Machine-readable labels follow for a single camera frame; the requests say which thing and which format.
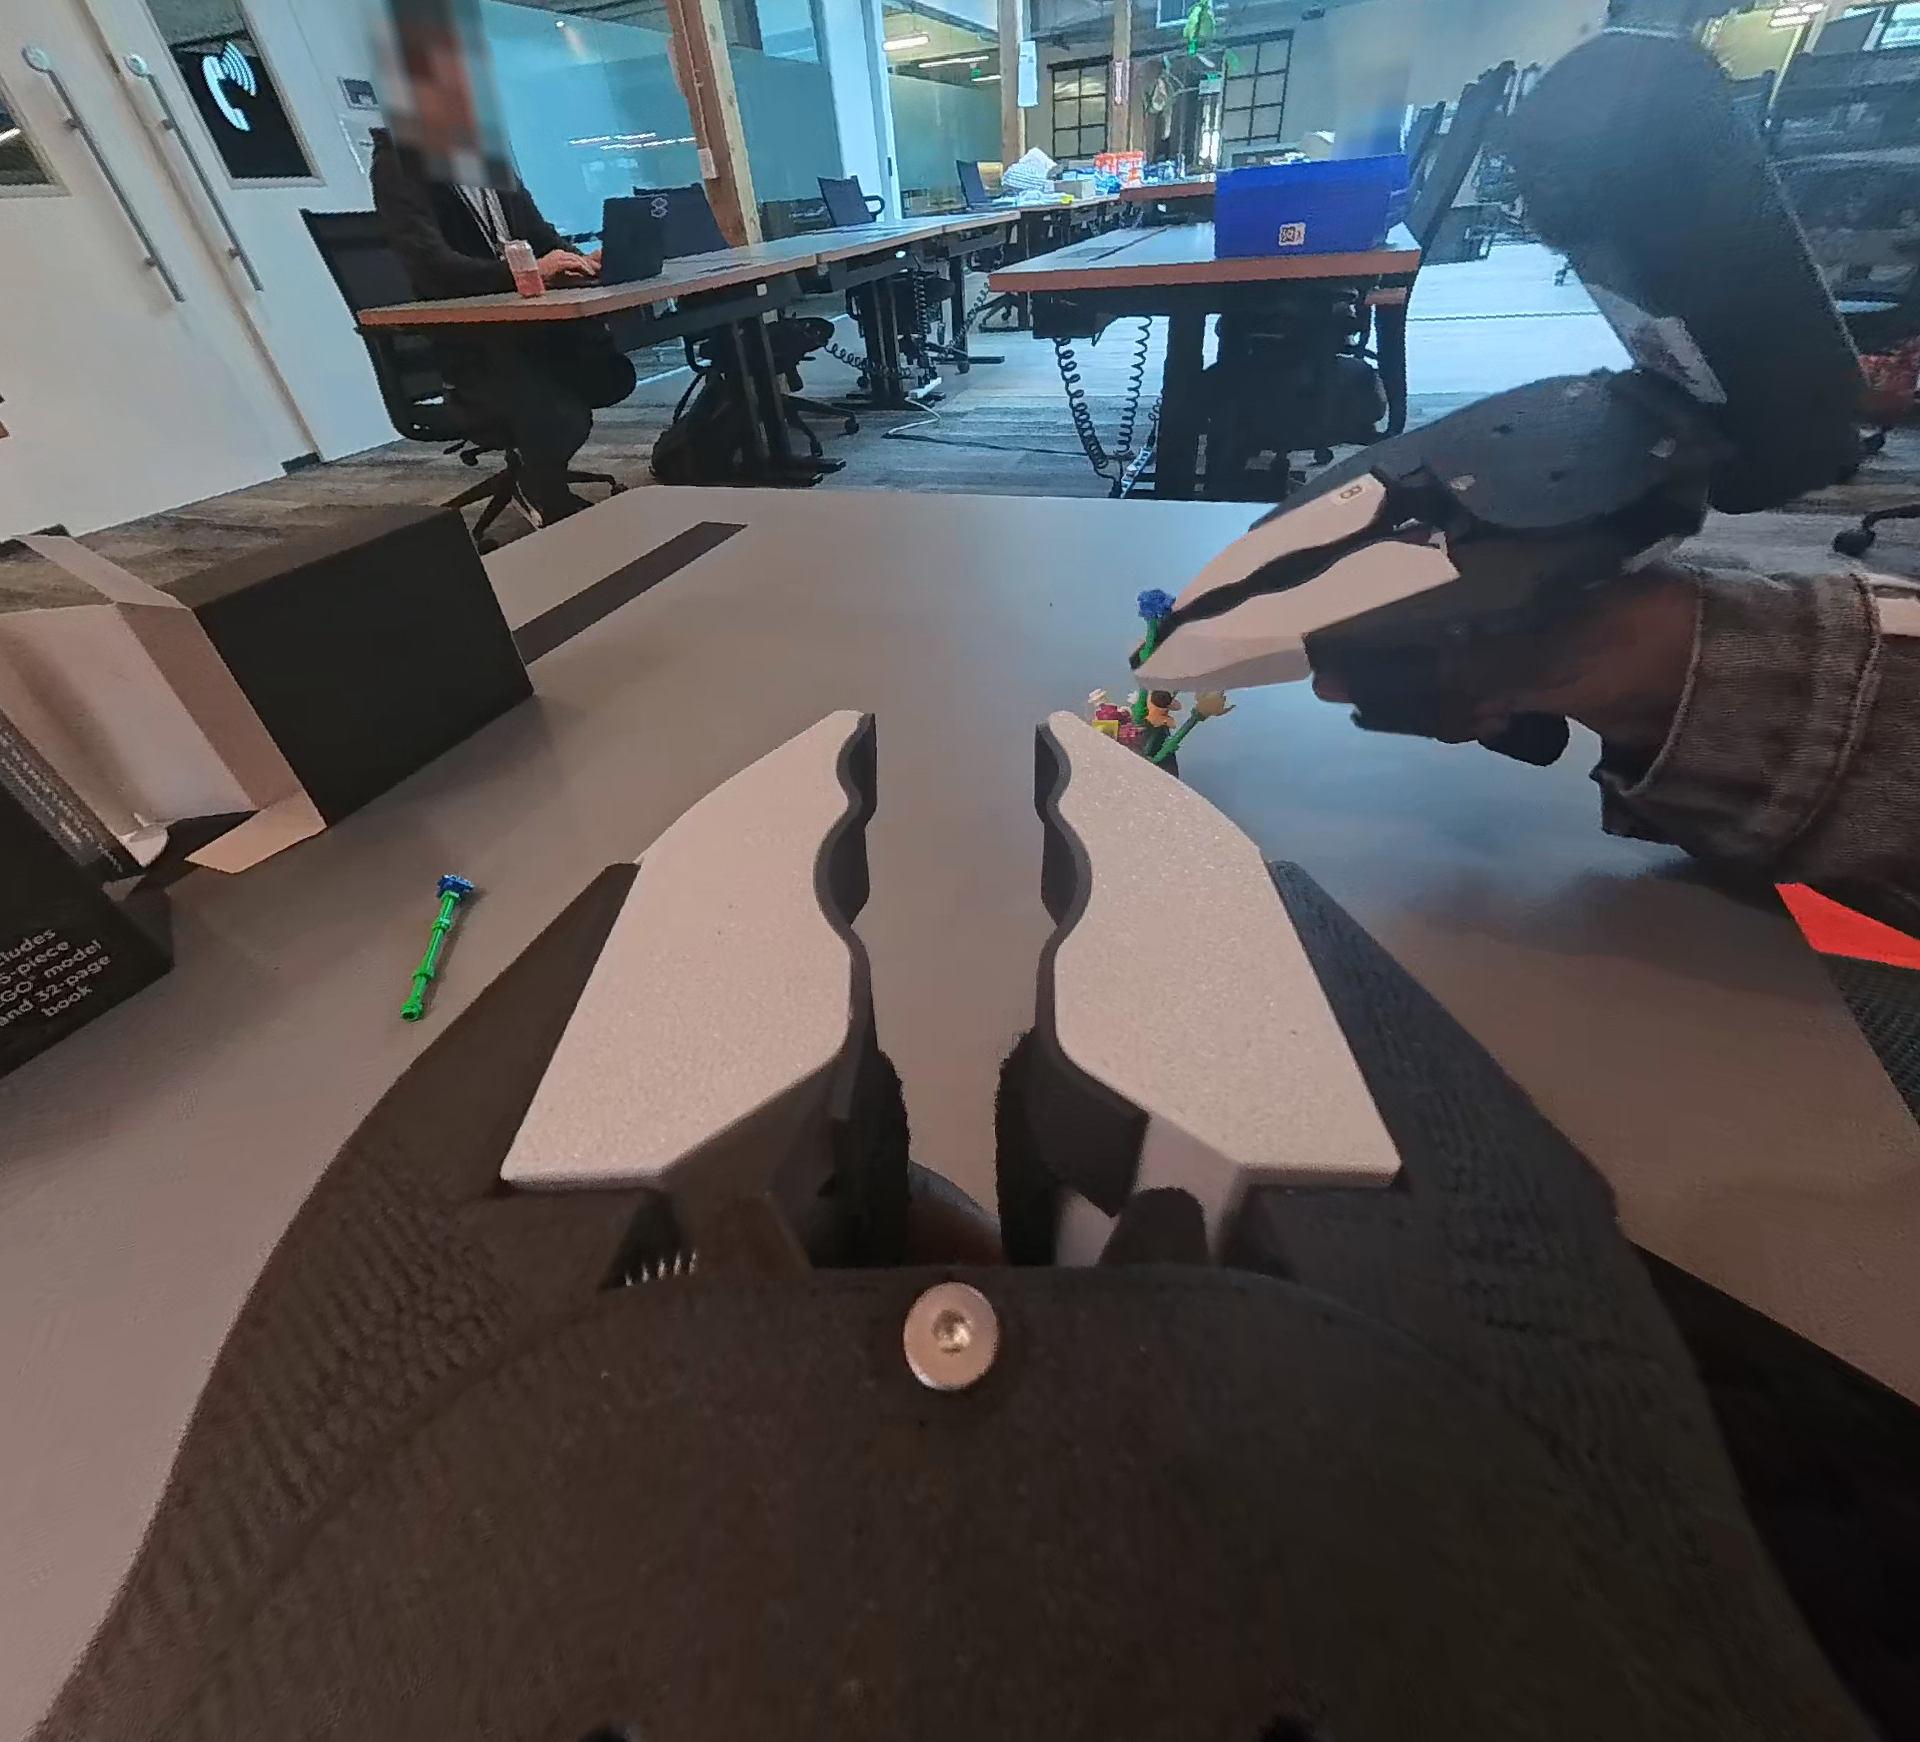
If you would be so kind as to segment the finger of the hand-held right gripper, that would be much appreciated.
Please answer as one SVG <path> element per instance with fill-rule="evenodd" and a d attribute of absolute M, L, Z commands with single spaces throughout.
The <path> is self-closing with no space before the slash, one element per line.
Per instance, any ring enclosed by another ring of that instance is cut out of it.
<path fill-rule="evenodd" d="M 1359 529 L 1335 541 L 1249 529 L 1184 582 L 1126 671 L 1139 689 L 1301 680 L 1311 629 L 1444 585 L 1456 585 L 1456 553 L 1433 529 Z"/>
<path fill-rule="evenodd" d="M 1269 593 L 1295 597 L 1306 620 L 1353 620 L 1392 605 L 1395 547 L 1387 547 L 1387 512 L 1387 476 L 1324 476 L 1319 491 L 1277 502 L 1255 529 L 1245 529 L 1184 582 L 1175 620 L 1225 620 Z"/>

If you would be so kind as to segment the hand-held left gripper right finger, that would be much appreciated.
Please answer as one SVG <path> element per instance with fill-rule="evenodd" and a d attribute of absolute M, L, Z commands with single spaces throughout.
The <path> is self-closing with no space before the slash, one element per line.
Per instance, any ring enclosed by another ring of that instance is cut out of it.
<path fill-rule="evenodd" d="M 1007 1265 L 1233 1265 L 1269 1191 L 1392 1191 L 1395 1133 L 1266 848 L 1080 714 L 1031 736 L 1041 991 L 998 1097 Z"/>

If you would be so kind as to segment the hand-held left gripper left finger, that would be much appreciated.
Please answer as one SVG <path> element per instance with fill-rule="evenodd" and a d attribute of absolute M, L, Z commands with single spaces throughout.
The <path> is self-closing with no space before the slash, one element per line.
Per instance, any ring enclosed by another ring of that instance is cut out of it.
<path fill-rule="evenodd" d="M 498 1181 L 649 1191 L 684 1248 L 771 1202 L 807 1265 L 897 1265 L 907 1101 L 853 939 L 866 822 L 863 705 L 697 800 L 641 852 Z"/>

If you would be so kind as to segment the person's right forearm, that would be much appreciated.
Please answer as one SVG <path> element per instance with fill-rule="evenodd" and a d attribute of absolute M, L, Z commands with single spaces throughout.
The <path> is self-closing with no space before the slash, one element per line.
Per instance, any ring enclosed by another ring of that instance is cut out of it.
<path fill-rule="evenodd" d="M 1602 738 L 1602 829 L 1920 917 L 1920 593 L 1687 569 L 1691 660 L 1654 757 Z"/>

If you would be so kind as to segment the black lego set box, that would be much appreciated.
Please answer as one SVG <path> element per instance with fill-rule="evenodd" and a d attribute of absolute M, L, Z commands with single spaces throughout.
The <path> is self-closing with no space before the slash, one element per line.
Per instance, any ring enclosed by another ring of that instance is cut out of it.
<path fill-rule="evenodd" d="M 173 972 L 173 900 L 0 722 L 0 1071 Z"/>

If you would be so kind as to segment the person's left hand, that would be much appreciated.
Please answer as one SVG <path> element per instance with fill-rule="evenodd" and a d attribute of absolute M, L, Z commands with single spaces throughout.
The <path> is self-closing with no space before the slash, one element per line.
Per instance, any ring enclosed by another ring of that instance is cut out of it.
<path fill-rule="evenodd" d="M 1003 1265 L 1003 1222 L 957 1181 L 907 1167 L 907 1265 Z"/>

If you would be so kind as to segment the black office chair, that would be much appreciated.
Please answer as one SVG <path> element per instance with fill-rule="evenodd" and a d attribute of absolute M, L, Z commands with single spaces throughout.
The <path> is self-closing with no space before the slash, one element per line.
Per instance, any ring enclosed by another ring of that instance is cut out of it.
<path fill-rule="evenodd" d="M 1374 352 L 1374 300 L 1342 281 L 1290 281 L 1233 300 L 1205 365 L 1205 499 L 1290 491 L 1295 457 L 1374 447 L 1392 389 Z"/>
<path fill-rule="evenodd" d="M 771 310 L 684 336 L 688 389 L 649 447 L 654 485 L 821 485 L 841 457 L 821 454 L 797 408 L 797 365 L 827 352 L 827 318 Z"/>
<path fill-rule="evenodd" d="M 351 304 L 351 318 L 375 310 L 375 304 L 408 304 L 417 281 L 401 269 L 401 256 L 388 249 L 388 229 L 375 222 L 375 207 L 299 207 L 338 300 Z M 398 421 L 401 438 L 441 438 L 449 454 L 461 454 L 463 466 L 480 457 L 506 457 L 498 469 L 485 469 L 469 491 L 449 499 L 449 512 L 480 512 L 469 541 L 480 553 L 498 547 L 498 520 L 536 516 L 525 499 L 525 457 L 514 438 L 480 417 L 436 358 L 426 329 L 372 329 L 358 328 L 372 367 L 375 367 L 375 398 Z"/>

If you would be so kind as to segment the blue panel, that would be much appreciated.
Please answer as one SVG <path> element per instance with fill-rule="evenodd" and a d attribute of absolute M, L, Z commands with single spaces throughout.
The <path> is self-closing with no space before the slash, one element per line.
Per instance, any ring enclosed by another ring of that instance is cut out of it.
<path fill-rule="evenodd" d="M 1214 256 L 1353 256 L 1378 249 L 1408 206 L 1406 154 L 1236 167 L 1214 184 Z"/>

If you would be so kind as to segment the open black carton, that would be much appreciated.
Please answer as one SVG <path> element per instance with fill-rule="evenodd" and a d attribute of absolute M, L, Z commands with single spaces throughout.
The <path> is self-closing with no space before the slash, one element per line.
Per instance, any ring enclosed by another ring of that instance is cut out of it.
<path fill-rule="evenodd" d="M 146 585 L 26 537 L 82 597 L 0 620 L 6 805 L 76 869 L 249 872 L 528 704 L 528 660 L 461 512 L 375 502 Z"/>

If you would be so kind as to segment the orange red cloth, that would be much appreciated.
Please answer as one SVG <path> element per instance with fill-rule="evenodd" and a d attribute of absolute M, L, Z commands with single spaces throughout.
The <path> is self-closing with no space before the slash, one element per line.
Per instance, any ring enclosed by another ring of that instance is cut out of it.
<path fill-rule="evenodd" d="M 1838 960 L 1884 960 L 1884 972 L 1920 972 L 1920 939 L 1829 900 L 1829 892 L 1809 892 L 1809 885 L 1774 885 L 1781 907 L 1792 911 L 1798 939 L 1816 952 L 1816 959 L 1838 959 Z"/>

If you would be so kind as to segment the black padded cushion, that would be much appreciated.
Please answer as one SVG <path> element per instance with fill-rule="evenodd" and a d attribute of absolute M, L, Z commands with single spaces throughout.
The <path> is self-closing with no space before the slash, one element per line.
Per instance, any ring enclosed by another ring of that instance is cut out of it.
<path fill-rule="evenodd" d="M 1638 1248 L 1712 1390 L 1746 1521 L 1875 1734 L 1920 1734 L 1920 1407 Z"/>

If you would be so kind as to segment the black phone pictogram sign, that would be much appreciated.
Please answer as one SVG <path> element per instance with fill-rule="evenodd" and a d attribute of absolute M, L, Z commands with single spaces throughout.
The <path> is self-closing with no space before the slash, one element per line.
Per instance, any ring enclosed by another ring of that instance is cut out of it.
<path fill-rule="evenodd" d="M 173 40 L 173 64 L 232 173 L 275 177 L 292 146 L 275 74 L 245 29 Z"/>

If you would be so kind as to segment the wooden post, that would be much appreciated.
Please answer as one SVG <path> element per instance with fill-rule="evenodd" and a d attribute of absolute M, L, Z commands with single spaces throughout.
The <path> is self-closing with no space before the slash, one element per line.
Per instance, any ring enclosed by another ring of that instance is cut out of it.
<path fill-rule="evenodd" d="M 673 64 L 673 90 L 688 99 L 715 222 L 733 249 L 753 249 L 760 196 L 753 196 L 753 161 L 745 161 L 745 118 L 738 118 L 721 0 L 666 0 L 666 15 L 672 15 L 672 64 Z"/>

